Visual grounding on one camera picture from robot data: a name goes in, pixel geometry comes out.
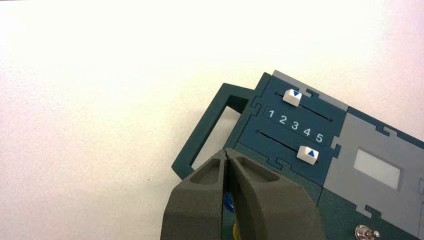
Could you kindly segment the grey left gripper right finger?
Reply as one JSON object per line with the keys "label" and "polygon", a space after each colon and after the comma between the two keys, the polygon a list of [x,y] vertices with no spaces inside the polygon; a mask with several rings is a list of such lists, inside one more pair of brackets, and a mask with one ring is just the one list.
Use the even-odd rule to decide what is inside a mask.
{"label": "grey left gripper right finger", "polygon": [[226,156],[238,239],[326,238],[316,204],[301,185],[232,148]]}

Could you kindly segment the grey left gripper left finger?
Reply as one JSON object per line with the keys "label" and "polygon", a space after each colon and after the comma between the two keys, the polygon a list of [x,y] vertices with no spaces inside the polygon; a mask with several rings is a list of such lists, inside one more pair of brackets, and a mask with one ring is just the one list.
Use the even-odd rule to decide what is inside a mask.
{"label": "grey left gripper left finger", "polygon": [[226,151],[218,151],[171,191],[162,240],[221,239],[227,160]]}

